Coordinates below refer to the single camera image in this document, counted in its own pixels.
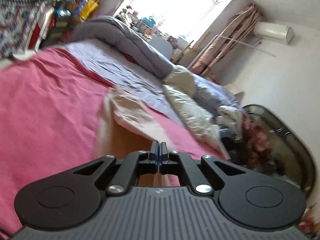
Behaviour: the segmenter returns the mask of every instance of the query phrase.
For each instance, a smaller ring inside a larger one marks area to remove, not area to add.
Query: metal rod
[[[270,55],[270,56],[272,56],[272,57],[276,57],[275,54],[272,54],[272,53],[270,53],[270,52],[267,52],[267,51],[265,51],[265,50],[263,50],[263,49],[256,48],[256,47],[254,47],[254,46],[252,46],[252,45],[250,45],[250,44],[248,44],[248,43],[244,43],[244,42],[242,42],[242,41],[237,41],[237,40],[235,40],[235,39],[232,39],[232,38],[229,38],[229,37],[225,37],[225,36],[222,36],[222,35],[218,35],[218,36],[219,36],[219,37],[222,37],[222,38],[225,38],[225,39],[227,39],[227,40],[231,40],[231,41],[240,43],[240,44],[242,44],[242,45],[244,45],[244,46],[248,46],[249,48],[257,49],[257,50],[259,50],[259,51],[261,51],[261,52],[264,52],[264,53],[266,53],[266,54],[268,54],[268,55]]]
[[[247,44],[247,43],[245,43],[245,42],[237,41],[237,40],[235,40],[235,39],[233,39],[233,38],[225,37],[225,36],[222,36],[222,35],[215,35],[215,36],[212,38],[212,40],[204,47],[204,49],[202,49],[202,50],[200,51],[200,53],[195,57],[195,59],[188,65],[188,69],[191,68],[191,67],[196,63],[196,61],[202,56],[202,54],[203,54],[203,53],[206,51],[206,49],[214,42],[214,40],[215,40],[217,37],[222,37],[222,38],[225,38],[225,39],[227,39],[227,40],[240,43],[240,44],[242,44],[242,45],[244,45],[244,46],[247,46],[247,47],[249,47],[249,48],[251,48],[251,49],[256,49],[256,50],[259,50],[259,51],[261,51],[261,52],[264,52],[264,53],[266,53],[266,54],[268,54],[268,55],[270,55],[270,56],[272,56],[272,57],[276,57],[275,54],[272,54],[272,53],[270,53],[270,52],[267,52],[267,51],[265,51],[265,50],[263,50],[263,49],[255,48],[254,46],[252,46],[252,45],[250,45],[250,44]]]

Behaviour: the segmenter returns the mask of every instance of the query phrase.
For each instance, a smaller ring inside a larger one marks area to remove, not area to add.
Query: gray comforter
[[[71,41],[88,38],[102,40],[117,50],[129,54],[146,71],[164,79],[173,69],[173,64],[124,23],[111,16],[100,16],[85,21],[74,30]]]

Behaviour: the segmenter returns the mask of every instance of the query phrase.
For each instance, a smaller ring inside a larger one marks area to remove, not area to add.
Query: circular pad
[[[257,186],[249,189],[245,197],[252,205],[261,208],[276,207],[283,200],[283,195],[279,190],[265,186]]]
[[[306,207],[303,192],[280,179],[248,171],[228,176],[219,204],[230,218],[257,229],[276,229],[294,224]]]
[[[36,198],[38,203],[44,207],[59,208],[68,205],[74,195],[71,189],[56,186],[41,190]]]

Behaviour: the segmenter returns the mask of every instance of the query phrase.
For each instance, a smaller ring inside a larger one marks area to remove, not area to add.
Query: gray ribbed surface
[[[255,232],[226,219],[214,202],[186,187],[134,187],[130,194],[109,198],[88,223],[60,232],[24,228],[14,240],[294,240],[308,239],[296,227]]]

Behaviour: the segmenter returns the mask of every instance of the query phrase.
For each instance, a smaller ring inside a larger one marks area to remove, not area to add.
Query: yellow bag
[[[82,18],[82,19],[87,19],[90,14],[98,7],[98,3],[95,2],[94,0],[88,0],[86,2],[86,4],[84,5],[81,13],[79,13],[79,16]]]

